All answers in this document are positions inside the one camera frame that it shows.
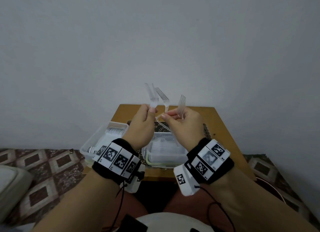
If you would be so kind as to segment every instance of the plastic fork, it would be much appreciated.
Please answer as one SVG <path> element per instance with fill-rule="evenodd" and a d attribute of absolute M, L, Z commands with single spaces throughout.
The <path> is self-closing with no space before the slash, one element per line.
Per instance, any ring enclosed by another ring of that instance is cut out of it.
<path fill-rule="evenodd" d="M 159 96 L 161 97 L 161 99 L 164 103 L 164 106 L 165 106 L 164 113 L 167 113 L 167 111 L 169 109 L 169 98 L 158 87 L 156 87 L 155 90 L 157 91 L 157 93 L 159 94 Z"/>
<path fill-rule="evenodd" d="M 153 83 L 152 83 L 152 87 L 153 87 L 152 91 L 151 91 L 151 88 L 148 83 L 144 83 L 144 84 L 146 86 L 146 90 L 147 90 L 149 97 L 150 97 L 150 107 L 156 108 L 158 106 L 158 102 L 159 102 L 158 93 L 156 92 L 156 89 L 154 88 Z"/>
<path fill-rule="evenodd" d="M 178 115 L 181 119 L 183 119 L 184 108 L 186 107 L 186 97 L 181 95 L 179 103 L 178 103 Z"/>

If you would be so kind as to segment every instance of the wooden table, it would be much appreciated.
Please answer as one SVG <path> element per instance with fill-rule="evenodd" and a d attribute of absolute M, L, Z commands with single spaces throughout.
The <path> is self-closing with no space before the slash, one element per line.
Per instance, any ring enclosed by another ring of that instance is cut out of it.
<path fill-rule="evenodd" d="M 176 108 L 177 106 L 170 106 L 170 110 Z M 119 123 L 127 123 L 127 121 L 132 120 L 140 105 L 131 104 L 121 104 L 119 105 L 117 111 L 113 115 L 111 121 Z M 233 140 L 226 126 L 219 117 L 217 111 L 213 107 L 190 107 L 191 109 L 197 111 L 203 117 L 203 122 L 207 125 L 210 132 L 211 138 L 217 140 L 221 143 L 227 150 L 230 151 L 230 157 L 233 159 L 235 166 L 240 169 L 244 174 L 255 180 L 255 175 L 250 169 L 247 161 L 243 157 L 241 151 L 239 150 L 237 144 Z M 158 113 L 163 113 L 165 111 L 164 106 L 158 106 Z M 86 167 L 83 171 L 86 174 L 91 168 Z M 164 168 L 154 168 L 146 167 L 144 181 L 175 181 L 173 169 Z"/>

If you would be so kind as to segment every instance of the clear plastic container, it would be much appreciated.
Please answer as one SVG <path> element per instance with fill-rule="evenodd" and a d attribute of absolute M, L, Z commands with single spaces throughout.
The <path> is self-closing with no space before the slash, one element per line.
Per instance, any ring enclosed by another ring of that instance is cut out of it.
<path fill-rule="evenodd" d="M 85 161 L 87 163 L 87 166 L 91 167 L 93 164 L 92 158 L 94 157 L 94 154 L 87 153 L 87 150 L 91 146 L 96 146 L 97 149 L 99 149 L 99 143 L 101 142 L 111 142 L 114 139 L 121 138 L 119 135 L 115 134 L 106 134 L 106 129 L 109 127 L 114 128 L 122 128 L 124 129 L 124 132 L 122 136 L 126 133 L 127 129 L 129 128 L 129 125 L 126 123 L 117 123 L 117 122 L 107 122 L 106 124 L 102 125 L 91 137 L 88 139 L 85 144 L 80 148 L 80 153 L 84 155 Z"/>
<path fill-rule="evenodd" d="M 187 153 L 169 132 L 155 132 L 150 143 L 142 149 L 142 156 L 147 164 L 165 168 L 185 163 L 188 160 Z"/>

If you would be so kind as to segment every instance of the white wall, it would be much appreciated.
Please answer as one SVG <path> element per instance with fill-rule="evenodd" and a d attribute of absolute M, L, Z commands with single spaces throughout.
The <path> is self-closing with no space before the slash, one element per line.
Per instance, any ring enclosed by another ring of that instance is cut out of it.
<path fill-rule="evenodd" d="M 0 0 L 0 146 L 79 148 L 154 82 L 214 106 L 320 218 L 318 0 Z"/>

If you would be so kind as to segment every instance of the hand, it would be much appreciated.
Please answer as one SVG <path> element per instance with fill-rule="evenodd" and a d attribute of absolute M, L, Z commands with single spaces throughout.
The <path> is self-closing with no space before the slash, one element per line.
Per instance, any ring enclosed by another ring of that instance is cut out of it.
<path fill-rule="evenodd" d="M 180 119 L 177 108 L 161 115 L 169 125 L 178 142 L 189 152 L 205 136 L 201 115 L 192 109 L 185 107 L 183 117 Z"/>
<path fill-rule="evenodd" d="M 155 108 L 143 104 L 134 115 L 129 129 L 122 137 L 134 150 L 141 149 L 151 141 L 155 130 L 156 112 L 158 111 Z"/>

